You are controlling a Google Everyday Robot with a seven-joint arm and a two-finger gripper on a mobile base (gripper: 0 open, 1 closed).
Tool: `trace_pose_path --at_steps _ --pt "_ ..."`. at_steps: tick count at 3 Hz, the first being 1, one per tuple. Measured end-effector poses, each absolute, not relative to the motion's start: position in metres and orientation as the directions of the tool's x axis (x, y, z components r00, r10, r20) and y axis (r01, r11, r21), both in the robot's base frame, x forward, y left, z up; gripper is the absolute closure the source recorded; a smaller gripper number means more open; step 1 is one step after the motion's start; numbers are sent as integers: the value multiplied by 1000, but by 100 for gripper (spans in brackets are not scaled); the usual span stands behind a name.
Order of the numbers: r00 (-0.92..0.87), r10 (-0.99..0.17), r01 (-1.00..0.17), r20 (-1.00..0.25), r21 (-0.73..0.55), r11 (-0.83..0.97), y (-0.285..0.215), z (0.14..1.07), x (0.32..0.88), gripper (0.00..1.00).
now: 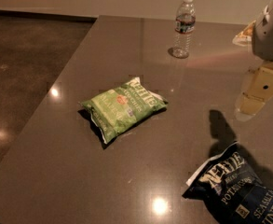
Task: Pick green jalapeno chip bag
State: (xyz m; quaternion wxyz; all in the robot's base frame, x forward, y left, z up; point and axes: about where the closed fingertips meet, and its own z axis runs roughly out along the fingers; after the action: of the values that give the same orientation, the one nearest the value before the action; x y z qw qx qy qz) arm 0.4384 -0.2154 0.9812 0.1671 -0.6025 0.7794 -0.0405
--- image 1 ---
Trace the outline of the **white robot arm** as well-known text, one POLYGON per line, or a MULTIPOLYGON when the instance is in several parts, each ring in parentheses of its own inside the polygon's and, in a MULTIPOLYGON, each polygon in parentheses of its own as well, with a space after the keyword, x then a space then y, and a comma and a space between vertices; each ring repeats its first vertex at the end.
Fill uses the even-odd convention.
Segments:
POLYGON ((243 82, 236 103, 238 114, 255 116, 273 97, 273 0, 270 0, 255 22, 252 23, 253 54, 263 60, 243 82))

